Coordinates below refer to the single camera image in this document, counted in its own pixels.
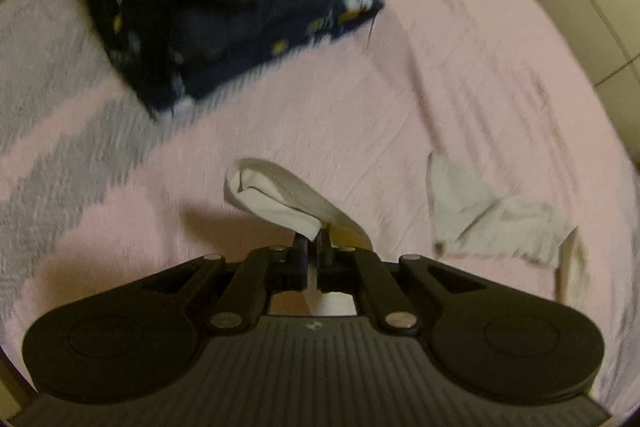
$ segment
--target bed sheet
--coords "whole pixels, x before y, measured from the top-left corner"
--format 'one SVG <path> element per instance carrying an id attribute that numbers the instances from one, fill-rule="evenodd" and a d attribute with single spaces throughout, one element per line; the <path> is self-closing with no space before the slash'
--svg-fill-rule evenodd
<path id="1" fill-rule="evenodd" d="M 206 253 L 240 259 L 291 233 L 224 201 L 236 158 L 276 162 L 360 224 L 386 260 L 433 255 L 427 160 L 578 226 L 588 289 L 567 304 L 606 340 L 592 395 L 640 401 L 638 179 L 593 88 L 534 0 L 386 0 L 371 26 L 152 121 L 113 73 L 83 0 L 0 6 L 0 333 Z M 554 298 L 521 260 L 455 261 Z"/>

